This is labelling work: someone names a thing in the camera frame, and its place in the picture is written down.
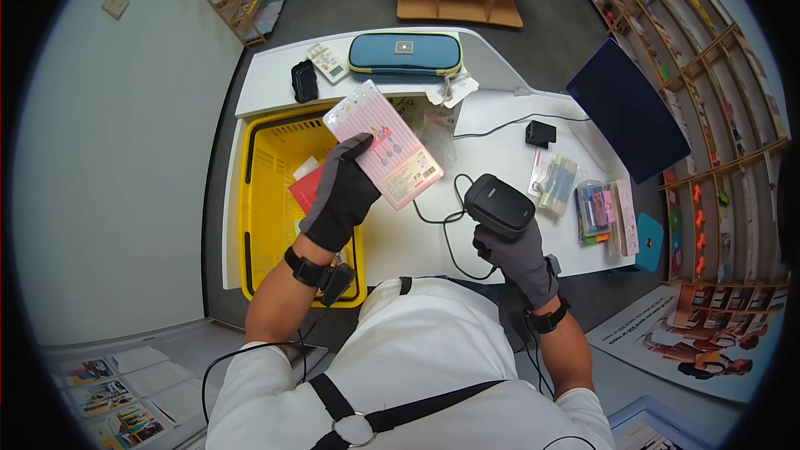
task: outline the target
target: yellow shopping basket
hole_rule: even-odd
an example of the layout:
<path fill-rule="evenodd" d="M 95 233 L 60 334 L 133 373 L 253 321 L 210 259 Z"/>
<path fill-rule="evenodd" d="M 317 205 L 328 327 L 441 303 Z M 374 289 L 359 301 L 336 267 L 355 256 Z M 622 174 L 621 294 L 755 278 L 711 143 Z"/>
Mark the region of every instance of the yellow shopping basket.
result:
<path fill-rule="evenodd" d="M 248 300 L 297 237 L 297 223 L 305 213 L 289 192 L 295 182 L 292 173 L 311 155 L 324 162 L 336 146 L 336 138 L 322 123 L 333 106 L 295 108 L 255 119 L 247 126 L 239 185 L 239 267 Z M 342 252 L 356 277 L 331 307 L 354 308 L 366 297 L 359 226 Z M 317 292 L 312 306 L 321 308 L 322 296 Z"/>

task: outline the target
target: gray floor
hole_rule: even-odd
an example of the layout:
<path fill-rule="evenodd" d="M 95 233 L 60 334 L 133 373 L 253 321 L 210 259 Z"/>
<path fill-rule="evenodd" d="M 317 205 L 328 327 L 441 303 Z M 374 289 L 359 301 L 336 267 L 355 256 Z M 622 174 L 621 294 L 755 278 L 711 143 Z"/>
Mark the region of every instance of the gray floor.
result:
<path fill-rule="evenodd" d="M 605 24 L 589 0 L 516 0 L 525 26 L 520 29 L 480 24 L 458 24 L 474 29 L 505 57 L 534 88 L 564 92 L 566 83 L 605 40 Z M 401 22 L 395 16 L 397 0 L 286 0 L 268 46 L 245 54 L 232 82 L 223 111 L 206 201 L 205 276 L 208 313 L 226 323 L 244 326 L 248 301 L 238 290 L 222 289 L 221 235 L 223 197 L 228 156 L 235 128 L 235 108 L 250 58 L 259 50 L 274 48 L 323 35 L 369 28 L 402 25 L 435 25 L 430 22 Z M 666 221 L 664 195 L 656 191 L 658 180 L 634 186 L 637 212 Z M 666 245 L 655 273 L 612 275 L 592 273 L 560 279 L 562 295 L 572 303 L 572 313 L 584 331 L 615 315 L 652 288 L 666 275 Z M 516 297 L 506 292 L 503 306 L 516 307 Z M 358 310 L 332 309 L 323 325 L 315 327 L 309 342 L 325 345 L 335 353 L 355 328 Z M 306 319 L 304 329 L 318 312 Z M 513 333 L 512 346 L 521 343 Z"/>

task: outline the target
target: pink striped packaging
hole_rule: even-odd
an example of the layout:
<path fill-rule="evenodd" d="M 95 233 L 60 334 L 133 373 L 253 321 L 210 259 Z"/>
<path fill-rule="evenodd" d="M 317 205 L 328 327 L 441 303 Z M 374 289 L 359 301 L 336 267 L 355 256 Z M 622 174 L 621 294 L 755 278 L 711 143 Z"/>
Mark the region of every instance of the pink striped packaging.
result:
<path fill-rule="evenodd" d="M 395 210 L 444 174 L 372 80 L 331 108 L 322 122 L 340 143 L 362 132 L 375 135 L 370 149 L 355 161 Z"/>

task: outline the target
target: gray glove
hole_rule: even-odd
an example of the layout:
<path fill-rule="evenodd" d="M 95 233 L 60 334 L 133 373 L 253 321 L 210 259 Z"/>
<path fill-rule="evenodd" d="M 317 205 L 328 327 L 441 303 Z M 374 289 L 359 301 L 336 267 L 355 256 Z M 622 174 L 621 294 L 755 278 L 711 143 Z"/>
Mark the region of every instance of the gray glove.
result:
<path fill-rule="evenodd" d="M 367 132 L 354 135 L 330 150 L 322 165 L 317 198 L 300 221 L 300 231 L 325 250 L 333 253 L 342 250 L 353 237 L 353 228 L 364 222 L 370 206 L 381 196 L 355 163 L 373 138 Z"/>
<path fill-rule="evenodd" d="M 477 255 L 500 268 L 505 283 L 519 286 L 533 309 L 546 305 L 558 292 L 552 266 L 542 255 L 542 234 L 535 219 L 530 220 L 525 233 L 514 241 L 477 225 L 472 245 Z"/>

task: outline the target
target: black phone case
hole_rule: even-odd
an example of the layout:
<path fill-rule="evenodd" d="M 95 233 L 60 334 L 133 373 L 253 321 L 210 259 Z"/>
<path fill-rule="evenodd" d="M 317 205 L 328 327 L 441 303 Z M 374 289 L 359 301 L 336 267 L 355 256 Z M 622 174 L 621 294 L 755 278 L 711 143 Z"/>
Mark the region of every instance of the black phone case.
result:
<path fill-rule="evenodd" d="M 317 74 L 311 60 L 301 61 L 292 67 L 292 87 L 297 103 L 308 103 L 319 97 Z"/>

